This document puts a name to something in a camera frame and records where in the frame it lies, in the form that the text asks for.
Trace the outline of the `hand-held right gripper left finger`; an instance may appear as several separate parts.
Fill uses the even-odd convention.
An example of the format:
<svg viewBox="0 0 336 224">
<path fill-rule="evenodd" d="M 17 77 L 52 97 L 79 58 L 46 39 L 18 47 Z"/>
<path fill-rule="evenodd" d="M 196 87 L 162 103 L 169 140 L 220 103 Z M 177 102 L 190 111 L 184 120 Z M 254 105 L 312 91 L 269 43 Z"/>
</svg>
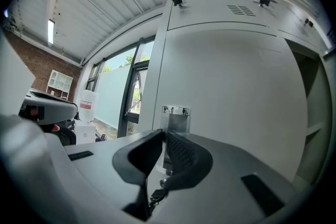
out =
<svg viewBox="0 0 336 224">
<path fill-rule="evenodd" d="M 150 217 L 147 178 L 162 153 L 164 132 L 149 130 L 115 140 L 65 146 L 72 164 L 91 187 L 124 212 Z"/>
</svg>

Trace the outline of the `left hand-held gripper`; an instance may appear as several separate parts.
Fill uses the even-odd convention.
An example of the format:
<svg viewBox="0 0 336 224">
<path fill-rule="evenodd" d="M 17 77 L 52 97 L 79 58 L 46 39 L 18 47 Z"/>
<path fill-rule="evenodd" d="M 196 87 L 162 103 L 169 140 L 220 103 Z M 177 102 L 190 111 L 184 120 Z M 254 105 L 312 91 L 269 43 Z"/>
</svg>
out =
<svg viewBox="0 0 336 224">
<path fill-rule="evenodd" d="M 19 111 L 19 116 L 43 125 L 45 133 L 58 132 L 55 124 L 76 116 L 78 107 L 65 99 L 41 91 L 28 91 Z"/>
</svg>

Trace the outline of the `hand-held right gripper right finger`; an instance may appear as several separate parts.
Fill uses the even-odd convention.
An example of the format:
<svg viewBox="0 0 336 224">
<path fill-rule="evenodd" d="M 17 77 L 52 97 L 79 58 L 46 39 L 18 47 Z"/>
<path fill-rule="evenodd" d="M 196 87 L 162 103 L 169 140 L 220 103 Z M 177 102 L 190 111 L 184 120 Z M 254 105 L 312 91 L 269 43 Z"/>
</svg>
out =
<svg viewBox="0 0 336 224">
<path fill-rule="evenodd" d="M 158 223 L 259 223 L 296 192 L 245 150 L 198 135 L 167 135 L 172 176 Z"/>
</svg>

